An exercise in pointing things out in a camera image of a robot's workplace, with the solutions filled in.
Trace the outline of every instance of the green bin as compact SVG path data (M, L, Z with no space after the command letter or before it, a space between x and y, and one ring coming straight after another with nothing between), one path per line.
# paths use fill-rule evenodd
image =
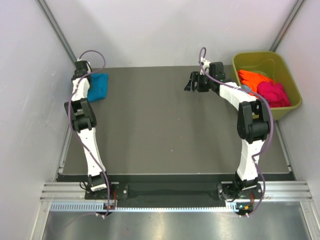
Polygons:
M240 86L238 70L246 70L263 74L276 83L281 83L289 98L291 106L272 107L273 120L279 120L288 112L299 107L302 98L282 57L272 51L244 52L237 54L232 60L230 77Z

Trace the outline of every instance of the purple cable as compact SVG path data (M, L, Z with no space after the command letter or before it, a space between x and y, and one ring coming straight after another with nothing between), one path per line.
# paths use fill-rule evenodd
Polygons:
M68 224L66 224L62 229L60 229L59 231L54 230L54 226L53 226L53 220L50 221L49 227L50 227L50 231L53 233L53 235L59 235L62 233L63 230L65 230L67 227L69 227L71 224L73 224L75 221L85 217L85 216L89 216L89 215L96 215L93 212L87 212L85 214L82 214L78 217L76 217L75 219L71 220Z
M231 89L237 89L237 90L242 91L242 92L245 92L245 93L247 93L247 94L253 94L253 95L255 95L256 97L260 98L260 99L264 102L264 104L266 105L268 114L269 114L269 118L270 118L270 135L269 135L269 138L268 138L268 140L267 140L267 143L266 143L265 147L263 147L263 148L261 149L260 152L258 152L258 153L256 153L256 154L254 154L254 155L251 156L251 157L252 157L252 160L253 160L253 163L254 163L254 165L255 165L256 171L257 171L257 173L261 176L262 182L263 182L263 191L262 191L262 194L261 194L261 198L260 198L259 202L257 203L257 205L255 206L255 208L252 210L252 212L250 212L250 213L248 214L248 216L251 216L251 215L258 209L258 207L260 206L262 200L264 199L265 193L266 193L266 180L265 180L264 175L263 175L262 172L260 171L260 168L259 168L259 166L258 166L258 164L257 164L257 162L256 162L255 157L263 154L263 153L269 148L269 146L270 146L270 144L271 144L271 141L272 141L272 137L273 137L273 135L274 135L274 120L273 120L273 115L272 115L272 112L271 112L271 108L270 108L269 103L267 102L267 100L266 100L263 96L261 96L260 94L258 94L258 93L256 93L256 92L253 92L253 91L247 91L247 90L245 90L245 89L243 89L243 88L241 88L241 87L237 87L237 88L236 88L236 87L232 87L232 86L230 86L230 85L228 85L228 84L225 84L225 83L223 83L223 82L221 82L221 81L213 78L212 76L210 76L210 75L206 72L206 70L204 69L204 67L203 67L202 64L201 64L201 57L202 57L202 52L203 52L203 50L204 50L203 58L205 58L205 56L206 56L207 49L206 49L205 47L202 47L201 50L200 50L200 52L199 52L199 61L198 61L198 62L199 62L199 65L200 65L201 70L204 72L204 74L205 74L210 80L212 80L212 81L214 81L214 82L216 82L216 83L218 83L218 84L227 86L227 87L229 87L229 88L231 88Z
M108 207L107 207L107 210L106 210L105 215L108 215L109 205L110 205L110 186L109 186L108 176L107 176L106 172L104 171L104 169L102 168L102 166L99 164L98 160L97 160L97 159L95 158L95 156L91 153L91 151L89 150L89 148L81 141L80 137L78 136L78 134L76 133L76 131L73 129L72 121L71 121L71 102L72 102L72 97L77 93L80 82L81 82L84 78L90 76L91 74L95 74L95 73L101 71L101 70L106 66L106 59L105 59L105 57L104 57L100 52L98 52L98 51L96 51L96 50L87 50L87 51L85 51L84 53L82 53L82 54L80 55L80 59L81 59L81 57L82 57L84 54L89 53L89 52L93 52L93 53L99 54L99 55L102 57L102 59L103 59L103 66L102 66L100 69L96 70L96 71L92 71L92 72L89 72L89 73L83 75L83 76L79 79L79 82L77 83L76 88L75 88L74 92L72 93L72 95L71 95L71 97L70 97L70 99L69 99L69 101L68 101L68 122L69 122L69 126L70 126L70 129L71 129L72 133L75 134L76 138L80 141L80 143L81 143L81 145L83 146L83 148L88 151L88 153L90 154L90 156L92 157L92 159L94 160L94 162L98 165L98 167L101 169L101 171L102 171L102 173L103 173L104 180L105 180L105 183L106 183L106 186L107 186L107 191L108 191L108 196L107 196L107 206L108 206Z

